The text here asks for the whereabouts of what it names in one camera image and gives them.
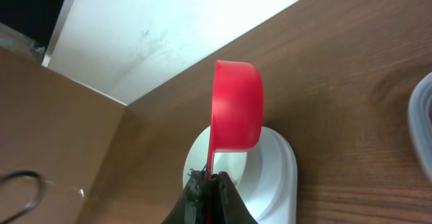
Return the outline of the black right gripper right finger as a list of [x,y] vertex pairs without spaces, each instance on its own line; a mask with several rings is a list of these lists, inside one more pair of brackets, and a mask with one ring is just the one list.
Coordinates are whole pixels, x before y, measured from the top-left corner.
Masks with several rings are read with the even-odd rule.
[[257,224],[226,172],[213,174],[211,183],[212,224]]

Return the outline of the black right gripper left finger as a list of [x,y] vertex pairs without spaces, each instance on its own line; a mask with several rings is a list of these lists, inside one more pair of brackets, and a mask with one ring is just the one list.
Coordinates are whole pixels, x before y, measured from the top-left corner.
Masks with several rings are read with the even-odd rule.
[[207,171],[191,169],[182,194],[162,224],[205,224],[209,203]]

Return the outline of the orange measuring scoop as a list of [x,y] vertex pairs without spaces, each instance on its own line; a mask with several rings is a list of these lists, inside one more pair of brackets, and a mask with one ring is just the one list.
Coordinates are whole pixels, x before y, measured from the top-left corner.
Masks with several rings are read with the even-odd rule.
[[207,167],[213,172],[217,152],[248,152],[263,125],[263,81],[250,63],[215,62]]

